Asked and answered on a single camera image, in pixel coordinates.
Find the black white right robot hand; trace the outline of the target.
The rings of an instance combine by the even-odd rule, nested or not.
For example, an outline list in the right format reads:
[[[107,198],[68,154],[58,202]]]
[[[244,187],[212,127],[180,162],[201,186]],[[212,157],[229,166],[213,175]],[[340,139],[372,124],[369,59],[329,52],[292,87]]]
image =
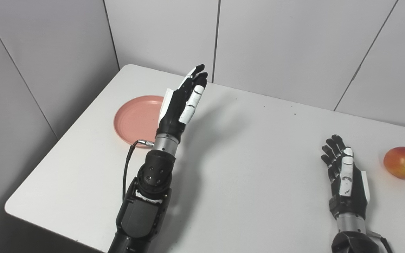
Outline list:
[[[339,135],[332,135],[322,146],[322,161],[327,166],[332,197],[329,210],[337,219],[350,213],[366,219],[369,202],[368,181],[365,171],[357,168],[351,147],[346,146]]]

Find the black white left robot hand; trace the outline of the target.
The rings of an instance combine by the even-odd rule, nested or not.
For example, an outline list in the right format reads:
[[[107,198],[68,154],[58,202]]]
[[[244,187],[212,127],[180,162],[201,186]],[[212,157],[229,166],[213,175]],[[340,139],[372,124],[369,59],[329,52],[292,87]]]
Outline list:
[[[207,86],[208,73],[204,69],[204,64],[196,66],[176,90],[167,89],[159,113],[157,136],[166,134],[181,142],[186,125],[192,119]]]

